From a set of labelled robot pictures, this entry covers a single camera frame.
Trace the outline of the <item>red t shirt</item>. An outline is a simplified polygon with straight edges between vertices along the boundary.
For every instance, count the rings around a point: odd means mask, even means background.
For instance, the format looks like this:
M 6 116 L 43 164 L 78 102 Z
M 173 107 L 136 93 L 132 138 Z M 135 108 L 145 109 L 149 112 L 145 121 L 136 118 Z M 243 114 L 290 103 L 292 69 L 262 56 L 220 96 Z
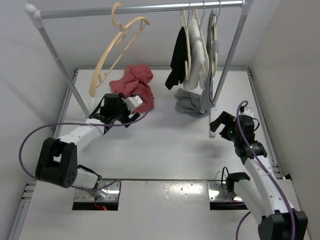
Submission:
M 125 68 L 123 77 L 119 80 L 112 80 L 109 86 L 114 94 L 123 93 L 126 98 L 131 94 L 140 94 L 147 98 L 149 105 L 144 100 L 143 104 L 136 110 L 138 113 L 144 113 L 149 109 L 149 106 L 150 111 L 154 109 L 155 98 L 149 86 L 153 77 L 154 75 L 148 65 L 129 65 Z

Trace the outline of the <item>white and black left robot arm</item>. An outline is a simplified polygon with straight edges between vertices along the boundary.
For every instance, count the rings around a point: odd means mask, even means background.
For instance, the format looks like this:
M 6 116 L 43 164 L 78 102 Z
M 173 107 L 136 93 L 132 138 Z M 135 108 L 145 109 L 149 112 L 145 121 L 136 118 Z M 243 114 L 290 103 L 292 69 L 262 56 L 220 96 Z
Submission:
M 63 188 L 93 190 L 100 175 L 78 164 L 78 153 L 96 138 L 105 135 L 119 121 L 128 127 L 140 114 L 143 104 L 138 95 L 107 93 L 88 119 L 76 129 L 58 138 L 47 138 L 40 151 L 35 177 L 39 181 Z

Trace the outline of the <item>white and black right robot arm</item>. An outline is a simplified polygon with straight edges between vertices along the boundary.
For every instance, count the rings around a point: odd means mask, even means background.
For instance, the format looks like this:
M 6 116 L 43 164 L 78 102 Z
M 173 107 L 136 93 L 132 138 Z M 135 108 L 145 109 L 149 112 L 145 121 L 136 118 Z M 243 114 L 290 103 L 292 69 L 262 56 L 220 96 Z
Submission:
M 295 209 L 278 184 L 264 146 L 255 139 L 253 113 L 233 116 L 223 111 L 209 124 L 220 136 L 233 143 L 235 153 L 246 172 L 228 173 L 225 180 L 229 193 L 239 196 L 257 222 L 261 240 L 302 240 L 308 226 L 304 211 Z

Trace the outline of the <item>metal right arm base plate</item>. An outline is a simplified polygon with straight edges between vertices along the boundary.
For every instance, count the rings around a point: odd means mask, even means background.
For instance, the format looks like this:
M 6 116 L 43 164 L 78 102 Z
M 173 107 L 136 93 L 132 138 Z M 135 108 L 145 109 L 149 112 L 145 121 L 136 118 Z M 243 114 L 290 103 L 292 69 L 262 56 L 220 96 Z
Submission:
M 229 193 L 218 180 L 209 180 L 207 182 L 207 188 L 209 201 L 212 203 L 233 203 L 243 201 L 234 193 Z

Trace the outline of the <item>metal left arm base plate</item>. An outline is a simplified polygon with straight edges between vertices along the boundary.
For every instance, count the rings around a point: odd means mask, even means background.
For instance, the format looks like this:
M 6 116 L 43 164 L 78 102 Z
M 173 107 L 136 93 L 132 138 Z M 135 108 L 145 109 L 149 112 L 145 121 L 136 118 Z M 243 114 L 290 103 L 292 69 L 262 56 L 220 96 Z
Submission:
M 102 189 L 95 192 L 87 192 L 77 189 L 74 194 L 75 203 L 116 203 L 120 200 L 122 182 L 120 180 L 103 179 L 97 184 Z

